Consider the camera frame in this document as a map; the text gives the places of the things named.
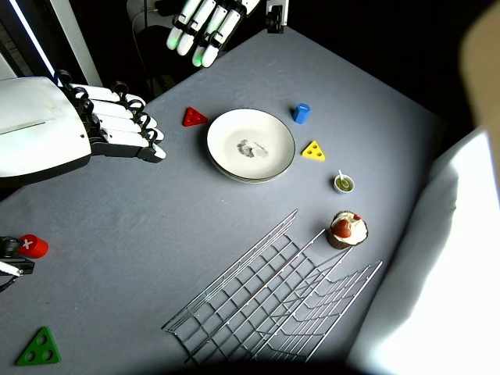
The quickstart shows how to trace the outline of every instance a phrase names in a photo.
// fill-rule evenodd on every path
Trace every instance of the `wire grid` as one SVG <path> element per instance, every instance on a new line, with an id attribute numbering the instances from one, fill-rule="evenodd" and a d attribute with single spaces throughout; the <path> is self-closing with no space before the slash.
<path id="1" fill-rule="evenodd" d="M 297 210 L 163 326 L 195 364 L 223 360 L 307 361 L 382 262 L 338 280 L 351 249 L 318 266 L 287 235 Z"/>

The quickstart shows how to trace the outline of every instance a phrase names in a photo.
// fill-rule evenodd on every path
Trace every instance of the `white frosting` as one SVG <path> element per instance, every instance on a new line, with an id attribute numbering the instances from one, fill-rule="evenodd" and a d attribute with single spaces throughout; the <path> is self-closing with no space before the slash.
<path id="1" fill-rule="evenodd" d="M 343 212 L 338 214 L 337 219 L 334 220 L 331 228 L 333 229 L 335 227 L 335 224 L 337 224 L 341 220 L 347 220 L 350 223 L 349 229 L 351 230 L 351 236 L 343 238 L 338 237 L 336 234 L 334 234 L 334 237 L 338 241 L 345 242 L 346 244 L 350 245 L 357 245 L 359 242 L 365 240 L 366 236 L 368 235 L 368 230 L 366 229 L 366 224 L 363 220 L 355 220 L 354 213 L 352 212 Z"/>

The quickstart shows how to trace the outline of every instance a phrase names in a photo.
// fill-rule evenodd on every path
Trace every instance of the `robotic hand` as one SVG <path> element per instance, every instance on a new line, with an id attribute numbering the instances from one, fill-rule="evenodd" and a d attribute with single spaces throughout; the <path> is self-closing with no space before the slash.
<path id="1" fill-rule="evenodd" d="M 156 121 L 123 83 L 109 90 L 72 84 L 60 70 L 0 81 L 0 188 L 31 184 L 75 170 L 91 155 L 166 158 Z"/>
<path id="2" fill-rule="evenodd" d="M 166 40 L 169 49 L 186 55 L 195 37 L 208 24 L 195 49 L 193 65 L 208 68 L 244 17 L 250 16 L 260 0 L 187 0 L 173 18 Z M 283 33 L 288 19 L 288 0 L 267 0 L 266 25 L 270 33 Z"/>

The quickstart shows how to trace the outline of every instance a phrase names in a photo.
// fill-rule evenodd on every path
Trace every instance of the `metal wire basket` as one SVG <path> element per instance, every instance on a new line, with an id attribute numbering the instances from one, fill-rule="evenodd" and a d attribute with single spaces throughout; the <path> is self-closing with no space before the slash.
<path id="1" fill-rule="evenodd" d="M 307 361 L 382 266 L 332 277 L 352 248 L 315 264 L 307 250 L 324 230 L 299 248 L 287 234 L 296 213 L 162 327 L 185 349 L 186 362 Z"/>

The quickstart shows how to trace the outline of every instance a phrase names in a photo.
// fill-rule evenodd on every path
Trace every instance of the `yellow triangle block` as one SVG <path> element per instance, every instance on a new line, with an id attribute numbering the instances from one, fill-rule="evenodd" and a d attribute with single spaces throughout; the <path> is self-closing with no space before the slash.
<path id="1" fill-rule="evenodd" d="M 325 153 L 316 141 L 312 141 L 311 143 L 309 143 L 309 146 L 307 146 L 305 150 L 302 151 L 302 156 L 309 159 L 319 160 L 321 162 L 324 162 L 327 159 Z"/>

